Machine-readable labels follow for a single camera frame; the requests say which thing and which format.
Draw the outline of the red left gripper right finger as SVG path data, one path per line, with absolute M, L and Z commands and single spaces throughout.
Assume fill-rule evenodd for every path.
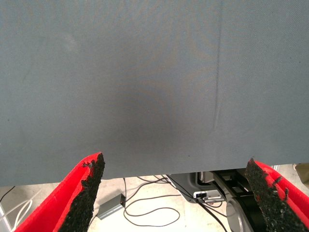
M 270 166 L 250 159 L 246 178 L 268 232 L 307 232 L 309 197 Z

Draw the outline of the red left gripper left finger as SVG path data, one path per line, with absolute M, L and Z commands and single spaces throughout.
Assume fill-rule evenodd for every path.
M 104 168 L 101 152 L 82 159 L 16 231 L 86 232 Z

